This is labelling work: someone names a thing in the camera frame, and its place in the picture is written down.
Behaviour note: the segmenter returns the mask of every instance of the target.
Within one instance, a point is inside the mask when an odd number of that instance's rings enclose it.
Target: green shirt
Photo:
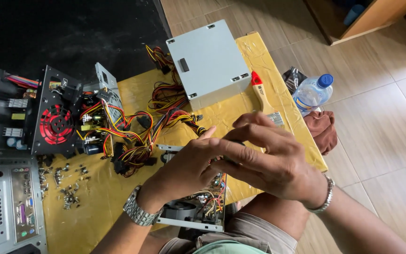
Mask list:
[[[222,240],[204,245],[193,254],[266,254],[249,245],[236,241]]]

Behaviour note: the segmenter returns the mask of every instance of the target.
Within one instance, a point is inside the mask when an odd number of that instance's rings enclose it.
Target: bracelet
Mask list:
[[[309,209],[307,208],[308,211],[312,212],[312,213],[320,213],[325,211],[325,209],[327,209],[327,207],[330,205],[330,202],[332,201],[332,197],[333,197],[333,188],[335,187],[335,181],[333,181],[330,177],[326,176],[324,174],[325,178],[327,179],[328,182],[328,195],[327,195],[327,199],[325,199],[325,202],[323,205],[321,205],[319,208],[317,209]]]

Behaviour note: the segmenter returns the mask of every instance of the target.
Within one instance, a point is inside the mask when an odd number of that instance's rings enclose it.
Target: yellow table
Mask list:
[[[282,115],[286,130],[294,133],[297,141],[304,144],[307,162],[321,171],[326,171],[327,166],[259,34],[252,33],[238,38],[236,43],[247,66],[261,77],[268,100]],[[152,70],[118,82],[126,114],[146,110],[155,81],[171,82],[172,79],[169,76],[165,77],[159,70]],[[199,122],[200,125],[205,127],[216,125],[217,130],[213,136],[222,137],[232,129],[231,124],[236,118],[253,110],[260,110],[260,104],[249,87],[242,94],[194,113],[204,115],[203,120]],[[184,146],[194,138],[196,135],[190,128],[185,124],[178,124],[163,129],[157,144]],[[160,154],[156,148],[154,156],[159,157]],[[87,166],[91,179],[78,182],[80,189],[76,196],[80,199],[80,207],[76,208],[75,205],[70,210],[63,210],[63,196],[58,199],[60,189],[55,188],[52,175],[47,176],[50,190],[43,201],[43,207],[48,250],[51,254],[87,254],[92,251],[121,214],[122,206],[133,188],[142,184],[162,165],[159,161],[155,166],[143,167],[134,176],[124,178],[115,174],[109,159],[100,160],[100,157],[101,154],[79,155],[66,161],[59,156],[52,165],[63,167],[65,163],[70,163],[71,170],[68,175],[71,176],[64,179],[61,188],[76,182],[79,175],[74,170],[81,164]],[[228,177],[226,194],[228,203],[258,193],[261,191],[247,183]]]

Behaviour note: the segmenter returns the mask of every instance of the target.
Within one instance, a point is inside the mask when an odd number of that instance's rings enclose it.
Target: black mat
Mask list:
[[[100,62],[123,80],[154,69],[145,44],[166,39],[153,0],[0,1],[0,68],[26,78],[48,64],[91,81]]]

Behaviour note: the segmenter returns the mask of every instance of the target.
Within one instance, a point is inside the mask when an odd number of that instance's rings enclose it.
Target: silver metal watch band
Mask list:
[[[328,182],[328,194],[327,194],[327,199],[325,199],[325,202],[322,206],[320,206],[317,209],[308,209],[308,211],[312,212],[312,213],[320,213],[325,211],[325,209],[327,209],[327,207],[330,205],[330,202],[332,201],[332,197],[333,197],[333,188],[335,187],[335,181],[333,181],[330,177],[326,176],[324,174],[325,178],[327,179]]]
[[[125,205],[123,205],[123,211],[125,211],[131,220],[140,226],[150,226],[156,223],[159,216],[161,216],[162,211],[164,210],[161,208],[157,213],[151,214],[144,211],[136,202],[137,193],[139,192],[141,185],[136,186],[134,188],[131,195],[128,197]]]

